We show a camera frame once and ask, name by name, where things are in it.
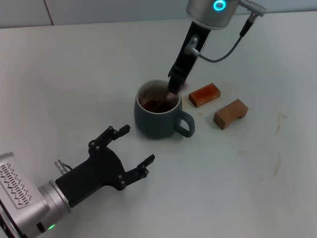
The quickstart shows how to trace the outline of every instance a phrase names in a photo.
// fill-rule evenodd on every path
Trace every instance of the green led light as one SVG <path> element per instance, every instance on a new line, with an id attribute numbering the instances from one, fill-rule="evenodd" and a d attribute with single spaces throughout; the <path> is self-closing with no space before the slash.
<path id="1" fill-rule="evenodd" d="M 51 225 L 51 226 L 49 227 L 49 230 L 52 229 L 54 226 L 55 226 L 55 225 Z"/>

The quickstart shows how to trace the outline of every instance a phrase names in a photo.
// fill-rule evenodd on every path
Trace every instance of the black cable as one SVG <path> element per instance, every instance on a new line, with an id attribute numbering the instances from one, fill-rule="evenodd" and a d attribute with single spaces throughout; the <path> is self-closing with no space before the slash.
<path id="1" fill-rule="evenodd" d="M 217 62 L 220 62 L 222 60 L 224 60 L 225 58 L 227 58 L 229 55 L 231 55 L 231 53 L 234 51 L 234 49 L 237 47 L 237 45 L 239 44 L 239 42 L 241 41 L 242 37 L 240 36 L 240 38 L 236 41 L 236 43 L 234 44 L 234 46 L 231 48 L 231 50 L 224 56 L 224 57 L 221 57 L 219 59 L 209 59 L 201 54 L 198 55 L 198 57 L 210 62 L 210 63 L 217 63 Z"/>
<path id="2" fill-rule="evenodd" d="M 239 39 L 236 41 L 236 43 L 234 44 L 234 46 L 231 48 L 231 50 L 224 56 L 221 57 L 219 59 L 209 59 L 201 54 L 198 54 L 197 56 L 210 62 L 210 63 L 217 63 L 220 61 L 223 61 L 225 58 L 227 58 L 229 55 L 231 55 L 231 53 L 234 51 L 234 49 L 238 46 L 239 42 L 241 41 L 242 37 L 244 37 L 246 35 L 246 33 L 249 31 L 249 29 L 251 28 L 251 26 L 253 25 L 255 19 L 256 19 L 256 15 L 251 14 L 250 17 L 248 18 L 248 20 L 246 21 L 246 23 L 244 24 L 241 32 L 240 32 L 240 37 Z"/>
<path id="3" fill-rule="evenodd" d="M 67 165 L 67 164 L 63 164 L 66 168 L 68 168 L 69 170 L 73 170 L 73 168 L 72 167 L 70 167 L 69 165 Z"/>

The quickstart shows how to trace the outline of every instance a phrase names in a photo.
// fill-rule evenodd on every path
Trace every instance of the orange wooden block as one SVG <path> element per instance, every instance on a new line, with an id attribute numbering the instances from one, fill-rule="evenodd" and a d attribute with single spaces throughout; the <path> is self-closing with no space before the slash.
<path id="1" fill-rule="evenodd" d="M 196 90 L 189 94 L 189 100 L 194 106 L 200 107 L 201 105 L 210 102 L 220 96 L 220 90 L 213 84 L 209 84 L 201 89 Z"/>
<path id="2" fill-rule="evenodd" d="M 248 112 L 248 107 L 239 99 L 220 109 L 214 114 L 213 121 L 220 127 L 225 129 L 234 120 L 243 118 Z"/>

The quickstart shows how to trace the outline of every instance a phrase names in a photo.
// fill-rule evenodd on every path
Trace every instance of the dark coffee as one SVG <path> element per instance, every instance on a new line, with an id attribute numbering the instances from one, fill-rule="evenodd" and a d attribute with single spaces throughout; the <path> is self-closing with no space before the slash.
<path id="1" fill-rule="evenodd" d="M 176 105 L 168 100 L 156 99 L 147 101 L 142 107 L 151 113 L 165 113 L 172 110 Z"/>

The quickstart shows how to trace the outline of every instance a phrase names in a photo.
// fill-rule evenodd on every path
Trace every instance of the table surface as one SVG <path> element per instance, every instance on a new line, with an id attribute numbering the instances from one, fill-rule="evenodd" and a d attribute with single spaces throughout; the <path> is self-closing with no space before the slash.
<path id="1" fill-rule="evenodd" d="M 213 31 L 210 58 L 232 47 L 247 16 Z M 316 12 L 267 14 L 220 63 L 199 59 L 182 93 L 191 138 L 149 140 L 135 128 L 134 98 L 167 80 L 189 20 L 0 30 L 0 153 L 13 151 L 36 186 L 77 166 L 109 125 L 126 170 L 150 154 L 149 176 L 124 191 L 104 187 L 43 238 L 312 238 L 317 236 Z M 221 97 L 194 108 L 209 83 Z M 214 113 L 240 99 L 245 118 L 226 130 Z"/>

